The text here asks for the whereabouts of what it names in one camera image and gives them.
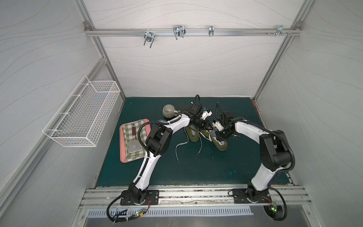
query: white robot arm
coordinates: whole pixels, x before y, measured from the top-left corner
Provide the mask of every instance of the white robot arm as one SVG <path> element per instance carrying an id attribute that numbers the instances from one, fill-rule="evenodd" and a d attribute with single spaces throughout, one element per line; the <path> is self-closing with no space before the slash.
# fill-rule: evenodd
<path id="1" fill-rule="evenodd" d="M 270 131 L 246 119 L 234 118 L 229 111 L 221 111 L 220 117 L 217 115 L 216 118 L 213 126 L 216 128 L 217 140 L 223 141 L 232 137 L 234 133 L 240 133 L 260 145 L 261 165 L 248 183 L 245 195 L 251 202 L 259 201 L 268 194 L 268 189 L 275 177 L 280 172 L 292 170 L 295 165 L 294 155 L 284 132 Z"/>
<path id="2" fill-rule="evenodd" d="M 195 97 L 190 107 L 180 112 L 179 116 L 175 117 L 174 119 L 168 122 L 145 123 L 154 123 L 154 126 L 152 127 L 146 139 L 146 144 L 143 144 L 142 141 L 140 142 L 146 149 L 147 153 L 144 157 L 137 176 L 129 186 L 128 195 L 126 196 L 130 198 L 130 201 L 134 202 L 135 204 L 141 204 L 144 201 L 151 174 L 156 166 L 157 161 L 167 151 L 173 133 L 179 129 L 182 129 L 183 127 L 188 126 L 189 124 L 193 124 L 200 129 L 207 129 L 210 127 L 210 124 L 206 118 L 212 115 L 212 112 L 209 109 L 202 107 L 200 98 L 200 105 L 197 104 L 195 102 L 197 97 L 199 98 L 199 95 Z M 140 131 L 145 124 L 139 128 L 139 141 Z"/>

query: dark green mat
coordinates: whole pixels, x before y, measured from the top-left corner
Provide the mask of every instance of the dark green mat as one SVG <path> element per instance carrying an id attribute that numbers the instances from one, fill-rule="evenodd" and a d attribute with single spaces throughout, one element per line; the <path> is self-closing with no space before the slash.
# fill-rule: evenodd
<path id="1" fill-rule="evenodd" d="M 142 160 L 129 163 L 120 161 L 119 128 L 122 124 L 138 119 L 155 121 L 163 118 L 162 108 L 172 104 L 177 110 L 184 110 L 193 98 L 127 98 L 117 123 L 109 150 L 106 154 L 97 186 L 125 186 L 136 177 Z M 261 125 L 250 98 L 201 98 L 202 105 L 213 112 L 208 119 L 215 118 L 216 102 L 223 111 L 230 110 L 234 117 L 244 117 Z M 228 139 L 228 149 L 219 151 L 212 142 L 200 140 L 178 147 L 176 160 L 175 146 L 186 142 L 184 130 L 177 131 L 171 140 L 168 151 L 159 159 L 150 179 L 150 185 L 195 185 L 195 184 L 246 184 L 260 167 L 259 145 L 241 135 Z M 286 174 L 281 174 L 274 183 L 288 183 Z"/>

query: wooden handle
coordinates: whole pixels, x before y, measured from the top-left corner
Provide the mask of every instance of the wooden handle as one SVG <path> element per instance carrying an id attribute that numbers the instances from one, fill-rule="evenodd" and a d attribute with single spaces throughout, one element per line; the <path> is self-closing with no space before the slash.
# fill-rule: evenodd
<path id="1" fill-rule="evenodd" d="M 135 127 L 135 124 L 132 124 L 132 136 L 136 136 L 136 127 Z"/>

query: metal vent grille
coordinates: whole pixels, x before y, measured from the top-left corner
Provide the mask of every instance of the metal vent grille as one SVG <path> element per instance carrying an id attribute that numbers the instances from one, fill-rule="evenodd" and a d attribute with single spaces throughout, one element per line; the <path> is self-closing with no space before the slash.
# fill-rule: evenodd
<path id="1" fill-rule="evenodd" d="M 131 216 L 137 208 L 112 208 L 111 216 L 127 210 L 127 215 Z M 179 216 L 242 216 L 253 215 L 250 206 L 218 206 L 218 207 L 151 207 L 144 217 L 179 217 Z M 106 218 L 105 208 L 91 208 L 88 211 L 88 218 Z"/>

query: red wire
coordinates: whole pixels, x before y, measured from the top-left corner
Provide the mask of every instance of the red wire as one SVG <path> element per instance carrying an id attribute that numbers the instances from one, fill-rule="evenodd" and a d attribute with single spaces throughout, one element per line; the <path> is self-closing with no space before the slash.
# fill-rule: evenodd
<path id="1" fill-rule="evenodd" d="M 147 199 L 149 200 L 149 206 L 147 207 L 146 211 L 148 211 L 150 209 L 150 206 L 151 206 L 151 201 L 150 201 L 150 198 L 147 197 Z"/>
<path id="2" fill-rule="evenodd" d="M 272 201 L 271 201 L 271 200 L 269 200 L 268 198 L 266 198 L 266 197 L 264 197 L 264 196 L 263 196 L 262 198 L 267 199 L 270 203 L 272 203 Z"/>

